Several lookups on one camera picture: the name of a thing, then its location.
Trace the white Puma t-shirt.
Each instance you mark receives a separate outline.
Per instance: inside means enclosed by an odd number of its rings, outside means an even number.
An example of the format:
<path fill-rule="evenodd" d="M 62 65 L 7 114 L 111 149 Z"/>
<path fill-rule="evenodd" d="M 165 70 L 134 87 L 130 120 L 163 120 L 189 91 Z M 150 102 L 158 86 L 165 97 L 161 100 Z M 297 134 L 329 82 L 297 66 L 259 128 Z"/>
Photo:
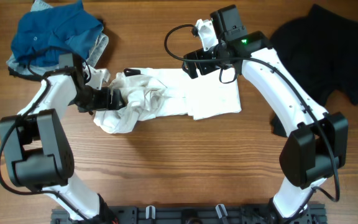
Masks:
<path fill-rule="evenodd" d="M 129 133 L 136 122 L 162 116 L 188 115 L 195 120 L 241 111 L 234 69 L 192 79 L 180 68 L 133 68 L 140 75 L 117 73 L 109 84 L 119 89 L 126 106 L 98 111 L 94 123 L 109 134 Z"/>

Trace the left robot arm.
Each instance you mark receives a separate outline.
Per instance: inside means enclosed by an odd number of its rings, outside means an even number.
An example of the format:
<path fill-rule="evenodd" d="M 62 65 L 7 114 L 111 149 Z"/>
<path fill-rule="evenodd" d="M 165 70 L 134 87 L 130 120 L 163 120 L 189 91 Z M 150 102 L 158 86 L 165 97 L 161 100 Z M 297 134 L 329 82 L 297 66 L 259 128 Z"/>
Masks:
<path fill-rule="evenodd" d="M 16 195 L 46 195 L 62 206 L 71 223 L 118 223 L 100 194 L 75 174 L 70 143 L 61 124 L 67 107 L 80 112 L 119 110 L 121 92 L 88 85 L 83 59 L 61 54 L 56 70 L 32 73 L 41 88 L 17 115 L 0 120 L 0 184 Z"/>

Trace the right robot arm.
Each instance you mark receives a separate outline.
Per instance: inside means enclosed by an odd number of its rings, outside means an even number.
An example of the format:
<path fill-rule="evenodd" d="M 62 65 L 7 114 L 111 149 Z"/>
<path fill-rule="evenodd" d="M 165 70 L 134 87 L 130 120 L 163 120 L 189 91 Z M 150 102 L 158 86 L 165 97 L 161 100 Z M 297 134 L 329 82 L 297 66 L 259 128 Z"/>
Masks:
<path fill-rule="evenodd" d="M 268 38 L 249 33 L 234 5 L 213 12 L 209 19 L 191 26 L 201 48 L 183 57 L 191 78 L 215 70 L 233 69 L 248 80 L 271 106 L 287 141 L 279 162 L 284 179 L 267 205 L 243 209 L 242 221 L 250 223 L 325 223 L 323 205 L 310 199 L 327 179 L 338 182 L 346 162 L 348 122 L 331 114 L 302 89 L 286 70 Z"/>

